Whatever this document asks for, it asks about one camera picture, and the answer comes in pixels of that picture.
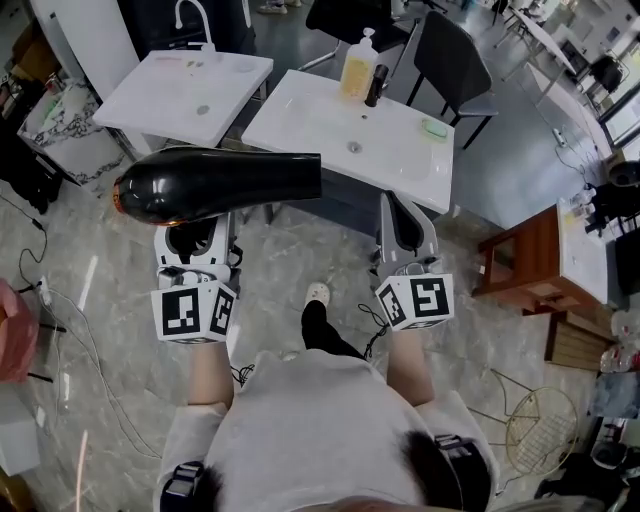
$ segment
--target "box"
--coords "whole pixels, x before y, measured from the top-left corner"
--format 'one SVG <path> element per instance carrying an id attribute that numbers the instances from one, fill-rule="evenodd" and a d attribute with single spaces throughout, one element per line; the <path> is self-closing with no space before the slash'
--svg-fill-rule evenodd
<path id="1" fill-rule="evenodd" d="M 432 327 L 454 315 L 453 276 L 390 276 L 376 290 L 391 329 Z"/>
<path id="2" fill-rule="evenodd" d="M 60 69 L 60 63 L 51 50 L 47 38 L 37 21 L 22 32 L 13 45 L 15 62 L 11 74 L 22 80 L 45 84 L 51 73 Z"/>
<path id="3" fill-rule="evenodd" d="M 236 294 L 220 281 L 151 292 L 161 341 L 226 341 Z"/>

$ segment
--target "pink bag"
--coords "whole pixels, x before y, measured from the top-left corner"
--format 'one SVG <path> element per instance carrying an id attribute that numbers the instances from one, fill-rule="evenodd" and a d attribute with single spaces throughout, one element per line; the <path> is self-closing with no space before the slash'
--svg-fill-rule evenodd
<path id="1" fill-rule="evenodd" d="M 27 378 L 36 351 L 38 322 L 22 297 L 0 279 L 0 307 L 7 318 L 0 324 L 0 381 Z"/>

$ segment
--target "faucet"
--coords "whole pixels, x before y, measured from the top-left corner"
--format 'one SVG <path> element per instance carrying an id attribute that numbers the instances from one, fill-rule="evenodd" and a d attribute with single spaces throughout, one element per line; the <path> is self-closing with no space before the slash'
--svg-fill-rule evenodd
<path id="1" fill-rule="evenodd" d="M 182 28 L 182 20 L 180 19 L 180 5 L 185 0 L 178 0 L 176 2 L 176 28 L 180 30 Z M 207 36 L 207 43 L 213 44 L 213 40 L 211 39 L 211 30 L 209 29 L 209 18 L 207 17 L 207 11 L 204 10 L 204 7 L 198 0 L 186 0 L 195 5 L 200 11 L 200 15 L 202 16 L 202 23 L 204 23 L 204 33 Z"/>

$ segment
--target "person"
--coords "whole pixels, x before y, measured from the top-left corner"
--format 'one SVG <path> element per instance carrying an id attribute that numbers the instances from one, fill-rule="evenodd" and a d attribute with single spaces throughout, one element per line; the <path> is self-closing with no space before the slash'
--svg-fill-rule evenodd
<path id="1" fill-rule="evenodd" d="M 235 394 L 225 344 L 193 347 L 155 511 L 486 510 L 497 461 L 458 393 L 436 397 L 418 332 L 393 333 L 385 382 L 327 322 L 329 300 L 312 284 L 307 350 L 260 353 Z"/>
<path id="2" fill-rule="evenodd" d="M 258 7 L 260 14 L 287 14 L 287 7 L 300 7 L 301 0 L 267 0 L 263 5 Z"/>

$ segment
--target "white marker cube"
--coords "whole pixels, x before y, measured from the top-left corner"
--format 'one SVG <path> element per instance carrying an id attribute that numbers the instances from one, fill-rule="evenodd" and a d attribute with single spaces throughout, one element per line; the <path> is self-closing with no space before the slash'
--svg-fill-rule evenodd
<path id="1" fill-rule="evenodd" d="M 226 341 L 236 294 L 220 281 L 151 292 L 162 341 Z"/>
<path id="2" fill-rule="evenodd" d="M 376 296 L 394 331 L 431 327 L 454 315 L 451 274 L 390 276 Z"/>

